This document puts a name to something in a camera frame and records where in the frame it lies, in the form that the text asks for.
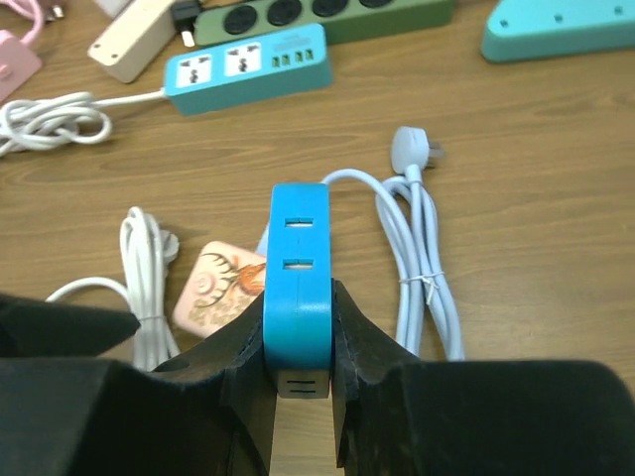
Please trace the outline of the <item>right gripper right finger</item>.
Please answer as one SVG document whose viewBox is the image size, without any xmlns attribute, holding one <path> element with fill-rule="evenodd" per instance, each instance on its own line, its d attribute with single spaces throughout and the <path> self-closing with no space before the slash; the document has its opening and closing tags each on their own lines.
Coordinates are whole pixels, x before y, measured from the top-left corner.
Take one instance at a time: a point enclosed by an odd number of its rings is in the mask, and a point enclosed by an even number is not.
<svg viewBox="0 0 635 476">
<path fill-rule="evenodd" d="M 634 400 L 585 360 L 424 361 L 333 285 L 332 408 L 348 475 L 630 475 Z"/>
</svg>

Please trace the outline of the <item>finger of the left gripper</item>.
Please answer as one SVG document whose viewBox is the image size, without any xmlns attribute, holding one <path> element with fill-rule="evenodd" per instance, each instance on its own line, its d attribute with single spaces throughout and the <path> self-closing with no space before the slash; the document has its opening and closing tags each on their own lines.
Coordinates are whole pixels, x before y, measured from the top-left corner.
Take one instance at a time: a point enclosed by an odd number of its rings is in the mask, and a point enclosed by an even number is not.
<svg viewBox="0 0 635 476">
<path fill-rule="evenodd" d="M 139 326 L 128 311 L 1 296 L 3 357 L 95 357 Z"/>
</svg>

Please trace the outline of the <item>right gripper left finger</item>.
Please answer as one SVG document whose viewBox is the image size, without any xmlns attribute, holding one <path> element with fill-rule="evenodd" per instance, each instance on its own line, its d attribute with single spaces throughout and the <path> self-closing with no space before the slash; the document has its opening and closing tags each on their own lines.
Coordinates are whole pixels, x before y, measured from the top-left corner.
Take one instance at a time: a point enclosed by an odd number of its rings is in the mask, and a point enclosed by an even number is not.
<svg viewBox="0 0 635 476">
<path fill-rule="evenodd" d="M 5 475 L 266 475 L 276 391 L 262 306 L 151 372 L 1 355 Z"/>
</svg>

